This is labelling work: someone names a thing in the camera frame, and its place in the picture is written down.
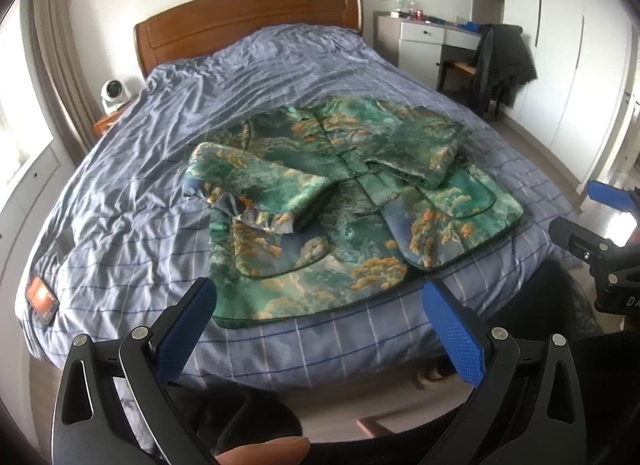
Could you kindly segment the person's hand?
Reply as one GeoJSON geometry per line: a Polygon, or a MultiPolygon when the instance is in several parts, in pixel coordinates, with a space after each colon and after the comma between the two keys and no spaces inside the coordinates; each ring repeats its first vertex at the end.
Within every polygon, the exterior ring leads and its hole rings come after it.
{"type": "Polygon", "coordinates": [[[284,437],[254,445],[242,445],[219,454],[222,465],[298,465],[310,450],[305,437],[284,437]]]}

